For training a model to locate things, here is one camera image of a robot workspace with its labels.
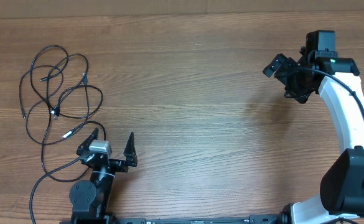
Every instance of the table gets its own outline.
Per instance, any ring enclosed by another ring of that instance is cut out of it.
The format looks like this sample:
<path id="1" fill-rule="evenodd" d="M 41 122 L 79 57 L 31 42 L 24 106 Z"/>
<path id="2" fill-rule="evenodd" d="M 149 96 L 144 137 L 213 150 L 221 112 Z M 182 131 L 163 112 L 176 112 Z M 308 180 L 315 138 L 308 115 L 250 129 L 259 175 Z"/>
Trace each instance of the table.
<path id="1" fill-rule="evenodd" d="M 110 209 L 118 217 L 243 217 L 278 213 L 315 195 L 339 152 L 327 108 L 317 95 L 304 105 L 285 99 L 282 84 L 261 71 L 278 53 L 297 60 L 306 34 L 317 29 L 336 31 L 337 51 L 356 61 L 364 92 L 364 11 L 0 20 L 0 223 L 30 223 L 30 191 L 44 174 L 40 146 L 26 134 L 18 84 L 49 44 L 89 59 L 89 83 L 105 96 L 92 120 L 106 127 L 114 158 L 123 158 L 135 133 L 138 167 L 113 186 Z M 38 64 L 62 57 L 53 50 Z M 81 79 L 83 66 L 70 61 L 62 89 Z M 28 80 L 26 108 L 38 100 Z M 90 100 L 98 102 L 93 91 Z M 85 110 L 79 90 L 62 107 L 68 114 Z M 78 123 L 60 118 L 49 139 Z M 32 135 L 40 139 L 46 124 L 47 109 L 39 106 Z M 92 130 L 48 146 L 48 169 L 76 158 Z M 82 170 L 76 164 L 55 176 Z M 72 185 L 50 179 L 39 185 L 37 223 L 70 217 Z"/>

